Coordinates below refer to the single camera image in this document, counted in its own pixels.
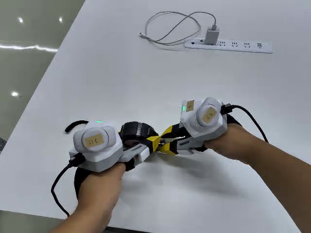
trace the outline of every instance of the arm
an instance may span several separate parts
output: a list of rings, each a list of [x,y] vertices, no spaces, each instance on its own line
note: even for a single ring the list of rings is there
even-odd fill
[[[236,124],[207,148],[249,164],[302,232],[311,232],[311,166],[260,140]]]
[[[81,184],[75,212],[52,233],[101,233],[111,219],[121,191],[124,164],[92,173]]]

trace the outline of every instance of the white power strip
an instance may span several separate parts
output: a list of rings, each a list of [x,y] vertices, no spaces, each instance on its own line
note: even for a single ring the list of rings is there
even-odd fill
[[[184,46],[189,49],[273,53],[271,44],[261,41],[250,42],[218,39],[216,45],[206,45],[204,44],[204,38],[192,38],[187,40]]]

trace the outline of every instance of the label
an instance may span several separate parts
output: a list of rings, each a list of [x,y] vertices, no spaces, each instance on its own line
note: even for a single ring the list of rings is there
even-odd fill
[[[192,111],[193,108],[194,108],[194,100],[188,101],[188,102],[187,102],[187,109],[186,109],[186,112]]]
[[[99,133],[92,137],[85,138],[84,142],[85,142],[86,148],[91,148],[91,147],[95,147],[95,146],[98,146],[104,143],[104,139],[103,139],[103,136]]]
[[[216,114],[217,114],[216,110],[210,107],[203,115],[202,120],[205,121],[206,123],[209,123]]]

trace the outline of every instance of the table surface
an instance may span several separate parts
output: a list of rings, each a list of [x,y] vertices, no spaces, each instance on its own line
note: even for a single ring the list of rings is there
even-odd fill
[[[138,34],[163,10],[210,11],[221,38],[272,42],[275,53],[161,49]],[[242,105],[272,144],[311,163],[310,13],[304,0],[86,0],[1,154],[0,209],[65,218],[50,194],[72,147],[64,128],[80,119],[117,128],[136,120],[162,132],[179,121],[182,99],[213,96]],[[153,35],[175,21],[160,19]],[[232,115],[260,136],[243,112]],[[56,189],[70,212],[77,203],[74,172]],[[109,225],[170,233],[298,232],[255,171],[212,151],[155,154],[127,172]]]

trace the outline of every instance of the white device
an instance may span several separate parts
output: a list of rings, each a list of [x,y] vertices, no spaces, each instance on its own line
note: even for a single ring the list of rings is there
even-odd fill
[[[223,103],[213,97],[205,100],[183,100],[181,126],[197,140],[211,140],[227,130],[226,115],[221,115]]]
[[[105,123],[89,122],[84,130],[73,135],[74,148],[70,157],[81,152],[86,161],[79,167],[101,172],[112,167],[123,156],[123,145],[118,132]]]

